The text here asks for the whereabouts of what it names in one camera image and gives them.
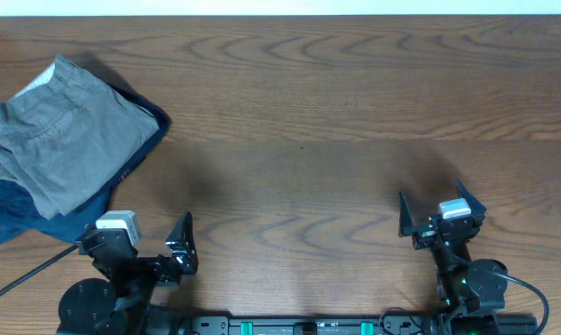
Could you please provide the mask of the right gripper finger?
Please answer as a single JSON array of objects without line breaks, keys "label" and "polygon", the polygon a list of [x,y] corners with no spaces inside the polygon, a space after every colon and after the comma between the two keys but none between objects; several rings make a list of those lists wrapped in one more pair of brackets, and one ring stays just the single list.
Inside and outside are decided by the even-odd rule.
[{"label": "right gripper finger", "polygon": [[459,179],[456,179],[455,184],[457,195],[466,201],[471,213],[476,217],[485,216],[486,207],[467,190]]},{"label": "right gripper finger", "polygon": [[402,192],[399,193],[399,208],[400,208],[400,214],[399,214],[398,235],[411,236],[415,231],[415,227],[407,204],[407,200]]}]

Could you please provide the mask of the grey shorts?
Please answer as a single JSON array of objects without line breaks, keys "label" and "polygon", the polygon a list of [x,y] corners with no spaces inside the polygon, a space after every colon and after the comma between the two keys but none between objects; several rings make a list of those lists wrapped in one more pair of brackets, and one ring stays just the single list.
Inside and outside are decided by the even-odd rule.
[{"label": "grey shorts", "polygon": [[67,215],[158,129],[148,110],[58,56],[0,101],[0,178],[26,189],[42,217]]}]

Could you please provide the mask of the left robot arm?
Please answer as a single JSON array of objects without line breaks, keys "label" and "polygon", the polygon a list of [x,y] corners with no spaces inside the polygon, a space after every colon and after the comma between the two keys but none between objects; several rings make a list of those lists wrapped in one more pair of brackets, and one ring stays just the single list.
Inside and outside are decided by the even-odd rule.
[{"label": "left robot arm", "polygon": [[63,294],[59,334],[180,334],[194,332],[190,317],[151,303],[158,287],[177,287],[197,273],[193,216],[184,212],[168,235],[168,256],[141,257],[141,233],[132,210],[100,216],[74,242],[101,278],[81,280]]}]

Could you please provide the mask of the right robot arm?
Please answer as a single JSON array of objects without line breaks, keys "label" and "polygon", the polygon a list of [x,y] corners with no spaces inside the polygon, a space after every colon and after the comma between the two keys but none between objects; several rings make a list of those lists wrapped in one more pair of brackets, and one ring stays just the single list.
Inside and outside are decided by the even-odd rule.
[{"label": "right robot arm", "polygon": [[404,194],[399,195],[398,234],[434,259],[437,295],[445,304],[422,326],[425,334],[499,334],[496,312],[505,306],[507,268],[499,261],[472,260],[467,244],[480,232],[486,207],[456,181],[457,197],[416,224]]}]

